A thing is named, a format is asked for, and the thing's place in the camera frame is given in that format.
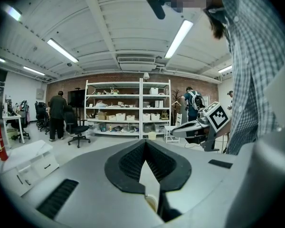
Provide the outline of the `white drawer cabinet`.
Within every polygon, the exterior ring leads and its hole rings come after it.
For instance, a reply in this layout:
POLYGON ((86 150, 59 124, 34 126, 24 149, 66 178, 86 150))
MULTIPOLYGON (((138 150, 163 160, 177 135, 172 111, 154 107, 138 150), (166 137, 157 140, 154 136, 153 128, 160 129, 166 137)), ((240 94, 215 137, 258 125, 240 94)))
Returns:
POLYGON ((59 168, 53 147, 43 140, 11 149, 7 155, 6 161, 0 160, 0 182, 19 196, 59 168))

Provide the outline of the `cream pedal trash bin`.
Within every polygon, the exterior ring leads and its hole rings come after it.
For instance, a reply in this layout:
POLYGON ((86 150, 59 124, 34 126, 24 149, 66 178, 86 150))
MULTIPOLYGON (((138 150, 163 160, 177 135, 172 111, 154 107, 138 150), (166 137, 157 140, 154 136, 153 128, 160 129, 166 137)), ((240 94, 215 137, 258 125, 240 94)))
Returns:
POLYGON ((159 198, 156 197, 153 194, 146 194, 145 195, 145 200, 149 204, 149 206, 152 208, 152 210, 157 213, 158 211, 158 203, 159 203, 159 198))

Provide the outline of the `black office chair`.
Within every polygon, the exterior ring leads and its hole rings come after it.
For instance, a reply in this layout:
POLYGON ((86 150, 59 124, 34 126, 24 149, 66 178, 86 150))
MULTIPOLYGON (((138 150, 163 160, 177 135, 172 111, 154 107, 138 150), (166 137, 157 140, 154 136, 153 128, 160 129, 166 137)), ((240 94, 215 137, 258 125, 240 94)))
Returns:
POLYGON ((47 105, 43 102, 35 102, 36 110, 36 125, 41 132, 45 130, 45 135, 49 133, 49 116, 47 112, 47 105))
POLYGON ((73 135, 72 140, 67 142, 68 145, 71 145, 72 142, 77 142, 77 148, 80 148, 80 141, 91 143, 90 139, 83 135, 89 129, 89 126, 85 125, 86 120, 80 120, 82 124, 78 124, 77 117, 70 105, 64 107, 64 121, 66 123, 66 131, 73 135))
POLYGON ((30 140, 29 133, 25 131, 25 128, 28 126, 27 114, 24 111, 19 111, 18 115, 20 115, 19 119, 10 120, 11 127, 18 131, 18 134, 11 136, 11 139, 19 139, 19 142, 22 141, 22 138, 30 140))

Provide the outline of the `black and white backpack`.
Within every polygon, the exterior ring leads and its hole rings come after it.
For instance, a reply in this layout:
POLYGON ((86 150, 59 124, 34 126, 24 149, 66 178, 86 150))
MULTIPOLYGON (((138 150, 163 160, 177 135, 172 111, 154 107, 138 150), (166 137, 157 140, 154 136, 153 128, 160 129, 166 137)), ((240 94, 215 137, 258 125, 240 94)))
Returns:
POLYGON ((205 101, 204 101, 204 98, 202 97, 202 95, 196 91, 190 92, 190 94, 192 96, 192 100, 191 100, 192 107, 198 111, 201 109, 204 109, 205 108, 205 101))

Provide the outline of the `wooden coat rack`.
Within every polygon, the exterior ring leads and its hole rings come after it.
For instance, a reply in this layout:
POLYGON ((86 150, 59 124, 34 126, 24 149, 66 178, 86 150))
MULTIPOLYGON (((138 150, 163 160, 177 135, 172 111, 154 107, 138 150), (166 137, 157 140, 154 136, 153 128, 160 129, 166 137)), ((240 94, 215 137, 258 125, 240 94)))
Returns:
POLYGON ((176 90, 173 90, 172 92, 173 92, 173 94, 172 94, 173 102, 172 102, 171 106, 181 106, 181 103, 180 103, 180 98, 181 98, 180 90, 176 89, 176 90))

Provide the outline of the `plaid shirt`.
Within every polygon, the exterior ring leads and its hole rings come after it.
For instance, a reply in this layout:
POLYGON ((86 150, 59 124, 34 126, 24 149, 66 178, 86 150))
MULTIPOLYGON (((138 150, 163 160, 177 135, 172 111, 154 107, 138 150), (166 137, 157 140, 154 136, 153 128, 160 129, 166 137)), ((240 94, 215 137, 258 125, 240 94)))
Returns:
POLYGON ((278 127, 264 91, 285 64, 285 25, 270 0, 222 0, 206 14, 222 25, 232 56, 233 108, 227 153, 237 155, 278 127))

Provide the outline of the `white desk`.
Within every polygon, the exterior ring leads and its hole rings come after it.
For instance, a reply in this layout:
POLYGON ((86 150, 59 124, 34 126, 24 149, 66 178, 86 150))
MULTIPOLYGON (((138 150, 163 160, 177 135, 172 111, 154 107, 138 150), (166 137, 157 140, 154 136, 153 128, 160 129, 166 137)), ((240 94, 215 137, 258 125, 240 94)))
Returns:
POLYGON ((7 121, 8 120, 18 120, 21 141, 24 144, 25 141, 24 141, 24 136, 23 136, 22 124, 21 124, 21 115, 16 114, 13 116, 8 116, 7 113, 2 113, 2 119, 3 119, 3 125, 4 125, 4 133, 5 133, 5 137, 6 137, 6 141, 7 141, 7 143, 5 145, 7 147, 9 147, 10 149, 12 148, 10 141, 9 141, 9 138, 8 138, 8 133, 7 133, 7 121))

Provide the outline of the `narrow white shelf rack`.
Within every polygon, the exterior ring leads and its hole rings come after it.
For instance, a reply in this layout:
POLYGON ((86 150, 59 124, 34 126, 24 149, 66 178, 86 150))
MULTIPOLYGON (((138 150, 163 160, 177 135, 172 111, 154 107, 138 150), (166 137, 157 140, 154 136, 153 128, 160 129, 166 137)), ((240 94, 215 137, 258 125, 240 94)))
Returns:
POLYGON ((156 132, 164 135, 164 127, 171 125, 171 81, 151 82, 140 79, 139 85, 139 137, 148 137, 148 132, 156 132), (159 89, 158 95, 150 95, 151 87, 159 89), (161 118, 157 121, 144 121, 143 114, 160 114, 161 118))

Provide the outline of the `wide white shelf rack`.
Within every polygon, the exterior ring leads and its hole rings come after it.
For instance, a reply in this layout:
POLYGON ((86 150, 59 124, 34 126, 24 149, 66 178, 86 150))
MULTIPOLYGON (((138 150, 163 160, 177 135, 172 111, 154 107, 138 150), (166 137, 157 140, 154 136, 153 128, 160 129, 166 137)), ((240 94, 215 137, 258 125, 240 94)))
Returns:
POLYGON ((138 121, 98 120, 99 112, 107 115, 124 113, 139 119, 140 81, 92 82, 86 81, 84 117, 96 134, 139 137, 138 121))

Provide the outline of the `row of white storage bins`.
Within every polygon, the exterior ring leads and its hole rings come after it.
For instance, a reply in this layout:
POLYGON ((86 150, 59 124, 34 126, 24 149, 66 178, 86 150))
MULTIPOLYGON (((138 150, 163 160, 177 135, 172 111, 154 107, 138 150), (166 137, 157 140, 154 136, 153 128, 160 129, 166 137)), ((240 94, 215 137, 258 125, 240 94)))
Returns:
MULTIPOLYGON (((145 113, 142 116, 144 121, 157 121, 160 120, 161 115, 160 114, 150 114, 150 113, 145 113)), ((124 113, 118 113, 118 114, 114 114, 114 115, 107 115, 106 116, 107 120, 109 121, 119 121, 119 122, 123 122, 123 121, 138 121, 139 119, 135 117, 135 115, 126 115, 124 113)))

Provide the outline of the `black television screen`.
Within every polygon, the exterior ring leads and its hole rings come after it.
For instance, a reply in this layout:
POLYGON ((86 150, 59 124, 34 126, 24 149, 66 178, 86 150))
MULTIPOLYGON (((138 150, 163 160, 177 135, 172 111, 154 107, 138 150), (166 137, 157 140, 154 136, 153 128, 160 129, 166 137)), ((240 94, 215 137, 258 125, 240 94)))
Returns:
POLYGON ((67 104, 73 108, 84 108, 85 93, 86 91, 84 89, 69 91, 67 93, 67 104))

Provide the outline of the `white ceiling air conditioner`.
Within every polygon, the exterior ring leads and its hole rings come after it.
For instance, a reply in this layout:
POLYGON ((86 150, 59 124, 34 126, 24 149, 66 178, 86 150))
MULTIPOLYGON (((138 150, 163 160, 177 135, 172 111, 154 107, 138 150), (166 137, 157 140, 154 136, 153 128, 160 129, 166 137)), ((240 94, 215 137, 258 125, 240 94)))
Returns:
POLYGON ((123 71, 151 72, 157 67, 153 57, 118 57, 117 61, 123 71))

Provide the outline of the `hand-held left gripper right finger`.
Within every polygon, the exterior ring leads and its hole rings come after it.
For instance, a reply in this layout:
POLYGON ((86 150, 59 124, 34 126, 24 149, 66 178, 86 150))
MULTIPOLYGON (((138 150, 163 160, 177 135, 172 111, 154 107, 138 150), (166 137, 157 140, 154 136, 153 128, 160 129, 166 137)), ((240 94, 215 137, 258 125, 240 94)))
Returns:
POLYGON ((170 224, 225 224, 231 205, 248 170, 252 145, 238 155, 203 152, 155 141, 160 147, 186 158, 191 175, 180 190, 168 192, 167 200, 180 216, 170 224))

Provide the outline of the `person's right forearm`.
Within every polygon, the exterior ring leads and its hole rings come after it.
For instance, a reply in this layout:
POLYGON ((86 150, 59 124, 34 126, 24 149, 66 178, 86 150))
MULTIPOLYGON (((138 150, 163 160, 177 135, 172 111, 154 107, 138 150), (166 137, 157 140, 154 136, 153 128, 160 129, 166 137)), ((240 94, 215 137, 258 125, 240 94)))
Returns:
POLYGON ((222 129, 217 132, 216 138, 219 138, 230 132, 230 125, 225 125, 222 129))

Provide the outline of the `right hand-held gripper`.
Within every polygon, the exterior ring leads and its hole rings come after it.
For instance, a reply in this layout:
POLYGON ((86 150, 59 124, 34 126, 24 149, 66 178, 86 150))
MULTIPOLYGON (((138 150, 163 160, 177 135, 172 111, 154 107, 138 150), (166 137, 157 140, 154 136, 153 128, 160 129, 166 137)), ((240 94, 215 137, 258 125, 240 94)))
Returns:
POLYGON ((217 132, 227 125, 229 116, 219 102, 214 102, 198 112, 198 118, 172 130, 175 137, 185 138, 188 143, 199 144, 206 152, 217 152, 217 132))

